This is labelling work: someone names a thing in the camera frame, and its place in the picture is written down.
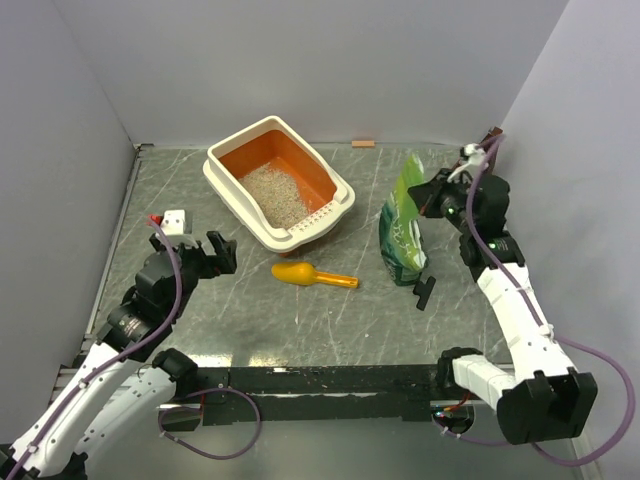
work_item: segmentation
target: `scoop handle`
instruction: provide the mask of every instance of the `scoop handle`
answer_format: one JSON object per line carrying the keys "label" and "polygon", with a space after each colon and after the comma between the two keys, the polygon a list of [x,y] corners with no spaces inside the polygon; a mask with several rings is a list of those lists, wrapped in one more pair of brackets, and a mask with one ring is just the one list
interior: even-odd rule
{"label": "scoop handle", "polygon": [[316,272],[316,282],[336,285],[338,287],[356,288],[358,279],[345,275],[335,275],[333,273]]}

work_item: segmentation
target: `white litter box rim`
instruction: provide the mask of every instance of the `white litter box rim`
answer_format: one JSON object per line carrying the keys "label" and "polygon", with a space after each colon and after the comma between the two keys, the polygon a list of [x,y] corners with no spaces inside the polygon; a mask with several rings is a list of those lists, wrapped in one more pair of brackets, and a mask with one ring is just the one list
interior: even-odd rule
{"label": "white litter box rim", "polygon": [[[269,225],[257,202],[219,160],[219,157],[273,130],[280,131],[293,140],[327,172],[336,186],[333,199],[329,203],[289,229],[273,228]],[[207,155],[208,159],[204,162],[202,171],[211,187],[238,220],[260,243],[273,252],[290,252],[321,237],[338,223],[355,202],[353,188],[311,145],[275,115],[266,117],[209,147]]]}

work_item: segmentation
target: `orange litter tray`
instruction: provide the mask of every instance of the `orange litter tray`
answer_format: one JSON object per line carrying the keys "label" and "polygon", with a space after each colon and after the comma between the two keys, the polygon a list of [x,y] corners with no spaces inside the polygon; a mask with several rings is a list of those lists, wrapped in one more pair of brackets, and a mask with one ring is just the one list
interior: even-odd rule
{"label": "orange litter tray", "polygon": [[[311,145],[281,118],[267,117],[209,148],[203,172],[235,216],[269,250],[286,253],[331,230],[353,207],[355,193]],[[241,182],[257,169],[295,180],[309,212],[290,228],[272,226]],[[278,195],[278,191],[263,192]]]}

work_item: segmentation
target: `metal edge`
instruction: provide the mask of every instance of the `metal edge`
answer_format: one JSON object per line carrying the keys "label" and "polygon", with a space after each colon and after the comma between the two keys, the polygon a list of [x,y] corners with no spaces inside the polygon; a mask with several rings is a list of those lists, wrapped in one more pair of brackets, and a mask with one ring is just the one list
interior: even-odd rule
{"label": "metal edge", "polygon": [[107,261],[105,263],[104,270],[102,271],[102,277],[100,278],[98,291],[96,293],[96,297],[93,302],[93,307],[91,308],[89,323],[87,324],[87,329],[85,330],[86,335],[90,335],[92,333],[93,326],[95,325],[95,322],[96,322],[96,317],[98,316],[98,307],[100,306],[100,300],[102,300],[102,294],[104,293],[104,288],[107,284],[107,277],[109,276],[109,270],[111,269],[113,256],[116,252],[116,247],[118,246],[118,238],[120,237],[120,230],[122,229],[122,224],[124,223],[124,217],[127,213],[127,209],[129,208],[129,202],[131,201],[133,186],[136,183],[136,179],[138,178],[138,171],[140,170],[140,163],[141,163],[140,153],[142,152],[143,148],[144,146],[140,146],[136,150],[136,156],[133,160],[133,167],[131,169],[131,174],[129,175],[129,181],[127,182],[127,189],[125,190],[124,198],[122,200],[122,207],[120,208],[120,215],[118,215],[118,221],[113,231],[113,235],[111,236],[111,245],[109,246],[109,252],[107,253]]}
{"label": "metal edge", "polygon": [[[83,351],[84,351],[85,348],[88,351],[88,348],[91,346],[92,343],[93,343],[92,339],[85,339],[85,342],[83,343]],[[129,385],[134,383],[136,378],[138,378],[137,377],[138,373],[139,374],[144,374],[144,372],[149,368],[149,365],[150,364],[146,363],[146,364],[144,364],[144,365],[142,365],[140,367],[138,372],[131,374],[122,383],[122,385],[118,388],[118,391],[116,391],[116,393],[114,393],[113,398],[117,397],[120,394],[121,390],[126,390],[127,388],[129,388]],[[498,366],[500,368],[505,369],[505,370],[512,370],[513,369],[513,365],[510,365],[510,364],[500,364]],[[51,401],[55,400],[55,398],[60,394],[60,392],[64,389],[64,387],[67,386],[67,384],[69,383],[71,378],[76,374],[77,371],[78,371],[77,368],[61,368],[58,371],[58,376],[56,378],[56,383],[54,385]],[[431,400],[429,402],[431,407],[446,407],[446,406],[450,406],[450,405],[455,405],[457,403],[458,403],[458,400]],[[470,400],[467,403],[468,403],[468,405],[473,405],[473,406],[486,405],[486,403],[483,402],[482,400]]]}
{"label": "metal edge", "polygon": [[[220,142],[224,140],[224,138],[221,138],[219,140],[216,141],[212,141],[210,143],[185,143],[185,144],[180,144],[180,143],[172,143],[171,145],[155,145],[155,144],[135,144],[134,147],[138,148],[161,148],[163,150],[208,150],[209,147],[211,147],[212,145],[215,145],[216,143]],[[344,142],[314,142],[314,141],[310,141],[310,140],[306,140],[305,141],[311,145],[313,148],[347,148],[349,150],[352,149],[351,147],[351,141],[344,141]],[[453,149],[459,149],[461,144],[457,144],[457,143],[440,143],[440,142],[420,142],[420,141],[415,141],[415,142],[376,142],[376,145],[374,148],[371,149],[365,149],[365,150],[375,150],[376,148],[453,148]]]}

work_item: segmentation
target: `litter box vent holes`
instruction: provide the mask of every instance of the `litter box vent holes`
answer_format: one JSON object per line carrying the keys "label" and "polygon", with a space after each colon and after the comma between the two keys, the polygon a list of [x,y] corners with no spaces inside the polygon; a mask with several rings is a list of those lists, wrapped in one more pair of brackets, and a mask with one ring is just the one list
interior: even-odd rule
{"label": "litter box vent holes", "polygon": [[332,202],[327,203],[324,207],[316,210],[300,223],[295,224],[289,229],[290,232],[304,232],[307,228],[318,223],[321,218],[333,213]]}

